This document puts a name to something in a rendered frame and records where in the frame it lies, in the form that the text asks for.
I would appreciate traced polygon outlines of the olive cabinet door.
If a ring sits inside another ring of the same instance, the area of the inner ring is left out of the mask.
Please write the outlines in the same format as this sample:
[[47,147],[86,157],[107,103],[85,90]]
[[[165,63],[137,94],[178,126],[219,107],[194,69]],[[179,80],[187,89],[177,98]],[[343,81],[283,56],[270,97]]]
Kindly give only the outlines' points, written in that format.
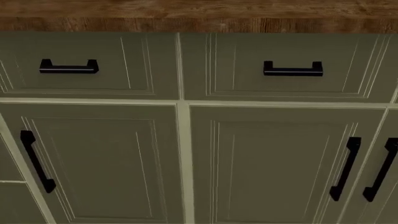
[[[0,104],[58,223],[184,223],[176,108],[166,105]],[[49,179],[47,194],[20,140]]]
[[[195,221],[336,224],[381,109],[192,106]],[[361,147],[339,201],[350,137]]]
[[373,186],[387,156],[388,138],[398,138],[398,109],[388,110],[363,171],[341,220],[345,224],[398,224],[398,154],[394,159],[374,201],[368,202],[364,188]]

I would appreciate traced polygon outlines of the olive drawer front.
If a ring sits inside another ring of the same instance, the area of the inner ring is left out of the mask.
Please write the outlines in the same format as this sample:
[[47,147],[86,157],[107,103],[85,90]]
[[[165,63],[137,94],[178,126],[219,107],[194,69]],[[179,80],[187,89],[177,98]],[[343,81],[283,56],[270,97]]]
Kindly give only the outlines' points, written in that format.
[[[40,73],[42,59],[53,65],[94,59],[99,72]],[[176,100],[176,35],[0,31],[0,96]]]
[[45,224],[26,184],[0,183],[0,224]]
[[[182,33],[187,100],[390,102],[398,86],[398,35]],[[323,66],[322,77],[265,76]]]
[[0,134],[0,180],[23,181],[24,178]]

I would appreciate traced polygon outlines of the wooden countertop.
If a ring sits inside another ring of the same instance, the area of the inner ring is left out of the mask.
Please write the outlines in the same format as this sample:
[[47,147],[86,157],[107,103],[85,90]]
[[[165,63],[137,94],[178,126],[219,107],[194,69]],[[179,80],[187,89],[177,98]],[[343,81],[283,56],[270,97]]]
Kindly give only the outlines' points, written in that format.
[[398,0],[0,0],[0,31],[398,34]]

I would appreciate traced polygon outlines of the cream cabinet frame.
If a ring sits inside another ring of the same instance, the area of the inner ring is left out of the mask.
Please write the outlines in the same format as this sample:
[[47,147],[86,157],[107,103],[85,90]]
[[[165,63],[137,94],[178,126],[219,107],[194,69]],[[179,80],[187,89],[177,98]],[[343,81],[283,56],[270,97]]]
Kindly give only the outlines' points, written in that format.
[[[114,98],[9,98],[0,96],[0,104],[83,104],[83,105],[166,105],[176,108],[177,141],[180,154],[180,171],[182,181],[182,199],[184,211],[184,223],[181,224],[203,224],[195,221],[194,209],[194,190],[193,190],[193,159],[192,159],[192,129],[191,113],[192,106],[221,106],[221,107],[248,107],[248,108],[361,108],[361,109],[381,109],[383,116],[376,129],[376,133],[370,143],[364,159],[359,167],[358,174],[348,199],[345,202],[340,219],[336,224],[345,224],[341,220],[345,214],[349,201],[358,183],[359,176],[363,171],[367,156],[370,153],[377,133],[380,131],[382,122],[386,118],[388,110],[398,109],[398,86],[394,91],[390,102],[387,103],[362,103],[362,102],[287,102],[287,101],[233,101],[233,100],[187,100],[185,98],[183,76],[182,76],[182,54],[180,46],[180,35],[176,35],[177,52],[177,76],[178,76],[178,98],[176,100],[134,100],[134,99],[114,99]],[[26,184],[38,208],[42,212],[46,223],[51,224],[87,224],[87,223],[58,223],[50,211],[42,191],[37,184],[35,177],[28,166],[27,160],[21,153],[10,130],[0,115],[0,134],[9,148],[24,180],[0,180],[0,183]]]

